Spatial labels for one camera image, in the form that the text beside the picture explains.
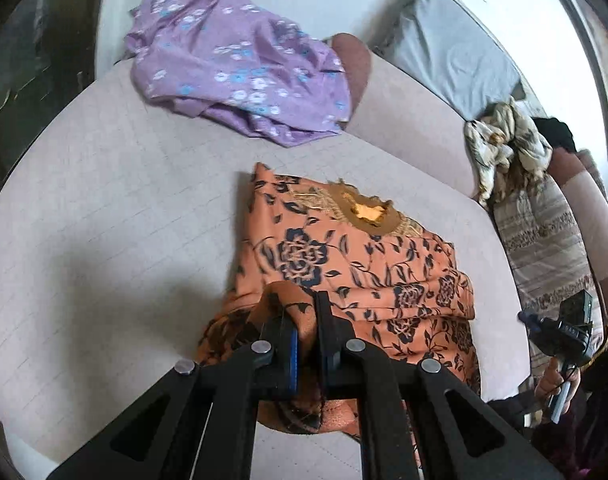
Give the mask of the person's right hand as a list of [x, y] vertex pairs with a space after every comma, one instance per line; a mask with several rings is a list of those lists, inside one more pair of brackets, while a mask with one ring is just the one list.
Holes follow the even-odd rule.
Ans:
[[569, 410], [570, 404], [579, 388], [580, 380], [580, 370], [574, 370], [572, 374], [564, 377], [561, 374], [560, 362], [558, 362], [557, 358], [552, 358], [542, 377], [539, 379], [539, 382], [537, 382], [535, 397], [541, 401], [548, 400], [550, 396], [558, 394], [558, 390], [561, 389], [564, 382], [568, 382], [570, 385], [569, 392], [567, 393], [566, 402], [562, 411], [562, 413], [565, 414]]

